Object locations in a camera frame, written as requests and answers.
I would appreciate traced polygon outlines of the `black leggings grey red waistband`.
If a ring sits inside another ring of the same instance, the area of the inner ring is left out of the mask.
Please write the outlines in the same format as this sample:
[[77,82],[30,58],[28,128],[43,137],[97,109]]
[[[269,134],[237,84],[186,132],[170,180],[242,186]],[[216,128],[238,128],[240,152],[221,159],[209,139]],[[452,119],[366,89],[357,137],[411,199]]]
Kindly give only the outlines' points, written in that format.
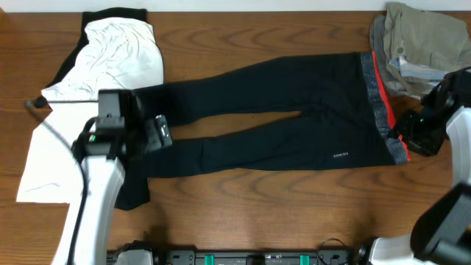
[[394,116],[372,53],[279,57],[198,80],[135,92],[147,119],[170,128],[217,119],[222,129],[188,135],[130,163],[133,177],[396,166],[409,160],[389,137]]

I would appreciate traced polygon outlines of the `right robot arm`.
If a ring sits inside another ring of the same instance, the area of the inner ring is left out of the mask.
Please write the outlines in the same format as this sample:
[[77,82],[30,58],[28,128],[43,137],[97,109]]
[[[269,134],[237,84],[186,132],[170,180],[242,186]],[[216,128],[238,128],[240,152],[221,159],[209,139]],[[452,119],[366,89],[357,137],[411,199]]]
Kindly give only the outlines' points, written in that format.
[[450,185],[415,222],[410,233],[365,242],[357,264],[470,265],[470,68],[450,72],[390,131],[424,157],[420,179]]

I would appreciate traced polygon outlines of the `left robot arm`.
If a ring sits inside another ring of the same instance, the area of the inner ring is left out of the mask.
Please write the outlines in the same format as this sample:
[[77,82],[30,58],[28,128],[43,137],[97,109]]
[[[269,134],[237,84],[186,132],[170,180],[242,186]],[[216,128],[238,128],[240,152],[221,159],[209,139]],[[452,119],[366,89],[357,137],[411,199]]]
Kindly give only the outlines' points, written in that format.
[[71,147],[82,190],[67,213],[54,264],[105,264],[116,198],[131,158],[171,146],[166,117],[143,119],[131,90],[101,90],[98,113]]

